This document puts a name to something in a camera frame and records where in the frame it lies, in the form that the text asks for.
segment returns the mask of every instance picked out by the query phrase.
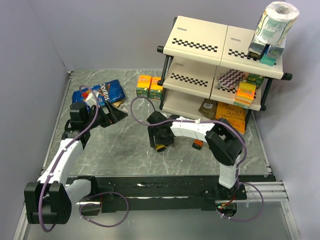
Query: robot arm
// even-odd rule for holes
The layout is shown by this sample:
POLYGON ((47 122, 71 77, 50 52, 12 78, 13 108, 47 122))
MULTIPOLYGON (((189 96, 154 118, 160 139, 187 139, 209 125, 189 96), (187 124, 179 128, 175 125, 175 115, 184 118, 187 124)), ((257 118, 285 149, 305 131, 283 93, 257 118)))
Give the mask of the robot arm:
MULTIPOLYGON (((183 122, 190 119, 178 115, 172 115, 169 119, 181 120, 181 122, 175 121, 148 127, 151 147, 161 152, 166 149, 166 146, 174 143, 174 137, 188 137, 206 142, 220 163, 219 184, 227 189, 234 187, 237 181, 237 164, 242 152, 242 144, 238 138, 226 127, 219 124, 183 122)), ((153 112, 147 119, 150 124, 165 120, 167 118, 158 111, 153 112)), ((232 128, 226 119, 221 118, 219 121, 232 128)))
MULTIPOLYGON (((98 109, 97 118, 91 129, 98 126, 108 127, 128 116, 128 114, 116 109, 108 102, 106 102, 106 109, 108 113, 105 113, 101 107, 98 109)), ((40 193, 49 174, 52 174, 52 176, 49 179, 42 200, 42 216, 45 224, 67 223, 73 204, 87 195, 98 193, 98 183, 94 176, 79 176, 70 186, 66 187, 71 167, 85 149, 90 138, 90 131, 85 132, 68 149, 65 149, 65 147, 90 124, 95 111, 95 105, 88 107, 84 102, 76 102, 70 106, 70 120, 65 125, 57 154, 37 182, 29 182, 24 188, 26 215, 30 224, 39 224, 38 206, 40 193), (64 153, 54 172, 50 173, 63 150, 64 153)))

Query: yellow box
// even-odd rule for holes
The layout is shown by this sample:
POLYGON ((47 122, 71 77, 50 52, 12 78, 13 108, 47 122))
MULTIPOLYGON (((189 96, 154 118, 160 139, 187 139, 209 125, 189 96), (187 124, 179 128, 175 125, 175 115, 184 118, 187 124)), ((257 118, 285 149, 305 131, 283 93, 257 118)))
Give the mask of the yellow box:
POLYGON ((243 82, 239 83, 233 104, 248 109, 255 97, 256 85, 243 82))
POLYGON ((145 97, 149 96, 149 88, 151 84, 151 76, 148 75, 140 75, 138 79, 138 83, 136 85, 136 95, 138 97, 145 97))
POLYGON ((151 80, 151 86, 149 91, 150 99, 161 99, 163 87, 158 85, 158 81, 161 80, 161 77, 154 76, 151 80))

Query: marble floor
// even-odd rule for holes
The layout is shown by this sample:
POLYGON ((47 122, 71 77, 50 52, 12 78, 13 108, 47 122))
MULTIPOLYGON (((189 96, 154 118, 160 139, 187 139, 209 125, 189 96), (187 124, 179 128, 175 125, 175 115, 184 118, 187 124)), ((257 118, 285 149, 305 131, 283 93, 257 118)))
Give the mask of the marble floor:
MULTIPOLYGON (((139 75, 160 76, 161 70, 76 70, 70 75, 66 98, 56 128, 46 166, 55 156, 66 121, 70 118, 69 106, 72 94, 79 85, 94 86, 114 79, 122 85, 129 110, 136 96, 139 75)), ((159 109, 160 101, 153 101, 159 109)), ((146 100, 138 100, 133 109, 135 115, 145 121, 152 112, 146 100)), ((138 124, 129 115, 108 128, 97 127, 90 131, 91 137, 82 155, 76 160, 70 176, 130 176, 130 175, 218 175, 219 163, 207 147, 196 150, 193 140, 176 137, 175 146, 157 153, 149 146, 147 127, 138 124)), ((267 173, 263 150, 257 130, 251 118, 244 135, 248 156, 240 166, 241 175, 264 175, 267 173)))

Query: toilet paper roll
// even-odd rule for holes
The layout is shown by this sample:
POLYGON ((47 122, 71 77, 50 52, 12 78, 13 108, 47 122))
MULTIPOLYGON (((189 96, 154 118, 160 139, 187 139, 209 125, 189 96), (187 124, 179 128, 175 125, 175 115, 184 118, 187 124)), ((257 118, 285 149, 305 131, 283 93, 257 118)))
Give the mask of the toilet paper roll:
POLYGON ((293 26, 299 10, 290 3, 274 1, 270 3, 255 30, 256 38, 269 45, 279 44, 293 26))

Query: white wall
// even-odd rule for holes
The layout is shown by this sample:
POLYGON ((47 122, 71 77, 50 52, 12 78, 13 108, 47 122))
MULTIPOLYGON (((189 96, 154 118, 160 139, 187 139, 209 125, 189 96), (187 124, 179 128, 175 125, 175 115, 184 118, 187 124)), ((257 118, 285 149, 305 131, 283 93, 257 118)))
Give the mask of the white wall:
POLYGON ((67 71, 27 0, 0 2, 0 239, 12 240, 37 180, 67 71))
POLYGON ((320 2, 288 0, 300 10, 288 35, 283 70, 257 122, 272 170, 283 180, 303 240, 320 235, 320 2))
POLYGON ((255 29, 271 0, 29 0, 66 68, 162 69, 178 15, 255 29))

